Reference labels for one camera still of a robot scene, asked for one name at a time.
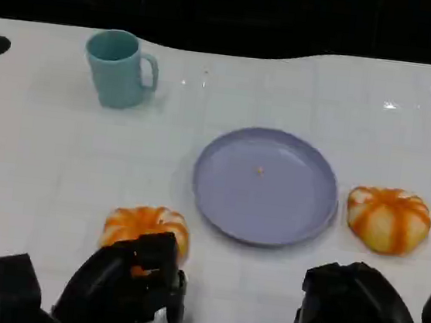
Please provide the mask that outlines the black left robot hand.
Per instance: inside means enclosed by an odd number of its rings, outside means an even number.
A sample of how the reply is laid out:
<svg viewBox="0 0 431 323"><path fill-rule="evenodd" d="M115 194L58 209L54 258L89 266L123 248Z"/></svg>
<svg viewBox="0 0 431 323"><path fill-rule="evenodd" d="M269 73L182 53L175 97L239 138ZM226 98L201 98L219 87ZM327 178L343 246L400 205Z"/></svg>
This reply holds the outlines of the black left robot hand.
<svg viewBox="0 0 431 323"><path fill-rule="evenodd" d="M171 232L100 248L70 278L52 316L59 323L148 323L165 310L183 323L186 275Z"/></svg>

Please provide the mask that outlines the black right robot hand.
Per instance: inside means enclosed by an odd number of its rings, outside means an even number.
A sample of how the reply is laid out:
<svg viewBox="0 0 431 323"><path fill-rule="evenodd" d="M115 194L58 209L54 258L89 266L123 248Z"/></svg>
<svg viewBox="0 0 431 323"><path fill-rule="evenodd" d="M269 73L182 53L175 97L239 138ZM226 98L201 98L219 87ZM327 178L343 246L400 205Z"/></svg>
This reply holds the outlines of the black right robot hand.
<svg viewBox="0 0 431 323"><path fill-rule="evenodd" d="M415 323L398 291L366 263L311 268L302 288L294 323Z"/></svg>

